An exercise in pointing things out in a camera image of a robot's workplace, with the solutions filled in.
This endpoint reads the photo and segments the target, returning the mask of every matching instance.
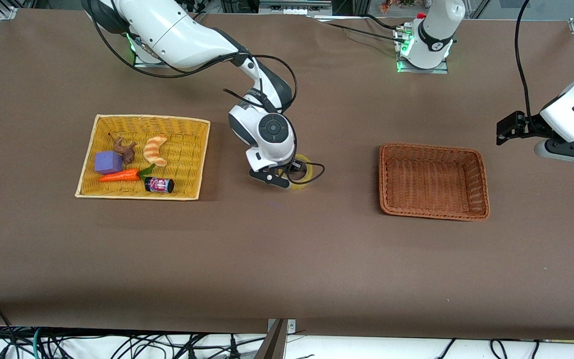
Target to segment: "brown table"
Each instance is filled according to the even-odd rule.
[[[574,164],[537,157],[536,139],[495,145],[496,122],[524,109],[514,22],[464,21],[448,75],[397,73],[390,41],[304,16],[205,23],[293,66],[298,149],[327,173],[303,191],[248,176],[221,88],[251,82],[232,65],[151,79],[83,12],[20,10],[0,28],[0,307],[14,325],[262,332],[296,318],[310,334],[574,338]],[[522,34],[537,111],[574,80],[574,35]],[[200,200],[75,198],[96,114],[213,121]],[[481,151],[490,218],[383,214],[387,141]]]

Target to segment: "can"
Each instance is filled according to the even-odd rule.
[[[166,178],[146,177],[145,190],[155,193],[171,193],[174,190],[174,180]]]

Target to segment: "purple block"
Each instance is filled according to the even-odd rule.
[[[123,157],[114,151],[97,152],[94,155],[94,171],[102,175],[123,171]]]

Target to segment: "rectangular basket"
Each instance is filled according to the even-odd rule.
[[[398,216],[485,220],[488,190],[481,154],[469,148],[382,145],[380,207]]]
[[[97,115],[94,120],[86,160],[76,197],[196,200],[203,179],[203,162],[207,150],[210,123],[194,118],[150,115]],[[154,168],[151,177],[174,180],[172,193],[152,193],[145,190],[143,181],[98,182],[101,177],[94,172],[94,155],[111,151],[114,140],[123,137],[123,145],[136,142],[135,159],[124,169],[150,166],[143,156],[146,141],[158,134],[168,137],[160,148],[168,164]]]

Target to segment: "carrot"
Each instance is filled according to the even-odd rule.
[[[139,181],[144,180],[146,175],[150,175],[154,165],[146,168],[143,171],[139,171],[138,168],[130,168],[129,170],[123,170],[121,172],[110,173],[99,178],[99,182],[116,182],[116,181]]]

